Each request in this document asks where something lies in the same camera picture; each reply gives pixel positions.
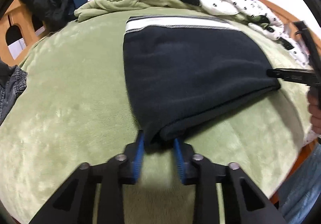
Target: finger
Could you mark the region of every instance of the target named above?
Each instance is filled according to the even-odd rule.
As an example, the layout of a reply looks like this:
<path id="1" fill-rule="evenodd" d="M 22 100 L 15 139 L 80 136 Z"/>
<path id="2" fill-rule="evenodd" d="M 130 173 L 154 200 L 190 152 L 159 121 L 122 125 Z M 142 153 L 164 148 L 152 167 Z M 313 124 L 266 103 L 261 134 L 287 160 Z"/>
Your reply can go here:
<path id="1" fill-rule="evenodd" d="M 316 134 L 321 134 L 321 128 L 318 128 L 316 126 L 312 127 L 312 131 L 314 131 Z"/>
<path id="2" fill-rule="evenodd" d="M 308 92 L 308 102 L 312 105 L 318 105 L 318 99 L 313 96 L 310 91 Z"/>
<path id="3" fill-rule="evenodd" d="M 314 117 L 321 119 L 321 110 L 316 105 L 310 104 L 308 107 L 309 113 L 311 113 Z"/>
<path id="4" fill-rule="evenodd" d="M 310 122 L 313 126 L 321 128 L 321 119 L 311 116 Z"/>

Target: silver bolt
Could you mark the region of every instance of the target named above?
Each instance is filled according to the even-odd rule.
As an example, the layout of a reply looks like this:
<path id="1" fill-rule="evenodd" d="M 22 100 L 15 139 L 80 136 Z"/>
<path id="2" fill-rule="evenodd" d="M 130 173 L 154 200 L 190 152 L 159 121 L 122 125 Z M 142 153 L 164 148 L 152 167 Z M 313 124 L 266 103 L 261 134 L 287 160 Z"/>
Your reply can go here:
<path id="1" fill-rule="evenodd" d="M 124 154 L 118 154 L 117 156 L 116 156 L 116 160 L 118 160 L 118 161 L 124 161 L 124 160 L 126 160 L 127 159 L 127 156 L 126 155 L 124 155 Z"/>
<path id="2" fill-rule="evenodd" d="M 83 163 L 81 163 L 81 165 L 79 166 L 79 169 L 85 170 L 85 169 L 88 169 L 89 166 L 90 166 L 90 165 L 89 165 L 88 162 L 83 162 Z"/>
<path id="3" fill-rule="evenodd" d="M 229 164 L 229 167 L 232 169 L 232 170 L 238 170 L 240 169 L 240 164 L 238 164 L 237 162 L 231 162 Z"/>
<path id="4" fill-rule="evenodd" d="M 201 161 L 203 160 L 204 156 L 202 154 L 196 153 L 193 155 L 193 160 L 195 161 Z"/>

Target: human hand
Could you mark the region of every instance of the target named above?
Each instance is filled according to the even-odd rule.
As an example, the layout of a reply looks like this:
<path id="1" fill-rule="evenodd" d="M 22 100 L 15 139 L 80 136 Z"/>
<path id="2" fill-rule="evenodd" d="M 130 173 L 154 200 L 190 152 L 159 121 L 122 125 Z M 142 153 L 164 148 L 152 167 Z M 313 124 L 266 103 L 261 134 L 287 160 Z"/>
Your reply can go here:
<path id="1" fill-rule="evenodd" d="M 307 95 L 309 102 L 309 113 L 311 113 L 310 122 L 312 124 L 312 130 L 316 134 L 321 134 L 321 110 L 318 107 L 318 98 L 314 94 L 313 89 L 310 89 Z"/>

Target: green bedsheet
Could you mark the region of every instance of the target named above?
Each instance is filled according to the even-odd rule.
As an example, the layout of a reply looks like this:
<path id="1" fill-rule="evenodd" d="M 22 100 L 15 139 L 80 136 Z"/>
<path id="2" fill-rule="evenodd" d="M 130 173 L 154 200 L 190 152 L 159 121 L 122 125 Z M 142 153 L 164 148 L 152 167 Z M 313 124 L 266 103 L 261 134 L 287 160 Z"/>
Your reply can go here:
<path id="1" fill-rule="evenodd" d="M 0 127 L 0 200 L 22 224 L 81 162 L 104 163 L 134 141 L 122 43 L 126 20 L 146 14 L 206 15 L 161 7 L 110 13 L 70 22 L 30 50 L 22 65 L 27 89 Z M 274 67 L 298 67 L 280 45 L 232 23 Z M 194 129 L 187 141 L 215 163 L 240 163 L 267 196 L 287 175 L 309 128 L 307 87 L 281 84 Z M 193 203 L 194 187 L 179 183 L 171 151 L 145 155 L 139 184 L 124 188 L 126 223 L 191 223 Z"/>

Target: green plush blanket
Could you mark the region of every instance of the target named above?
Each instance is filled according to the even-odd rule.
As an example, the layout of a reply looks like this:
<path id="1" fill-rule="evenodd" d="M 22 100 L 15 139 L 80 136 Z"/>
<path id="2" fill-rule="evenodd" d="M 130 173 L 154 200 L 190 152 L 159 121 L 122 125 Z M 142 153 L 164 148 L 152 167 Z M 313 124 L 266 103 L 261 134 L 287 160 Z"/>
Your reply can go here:
<path id="1" fill-rule="evenodd" d="M 122 43 L 134 15 L 205 15 L 150 7 L 110 13 L 45 37 L 22 65 L 27 89 L 0 127 L 0 200 L 22 224 L 81 162 L 104 163 L 133 142 Z M 238 26 L 274 67 L 297 67 L 280 45 Z M 246 106 L 195 128 L 188 139 L 215 163 L 240 163 L 270 196 L 290 170 L 309 127 L 305 92 L 282 82 Z M 182 186 L 171 151 L 145 155 L 139 184 L 125 186 L 126 223 L 191 223 L 194 187 Z"/>

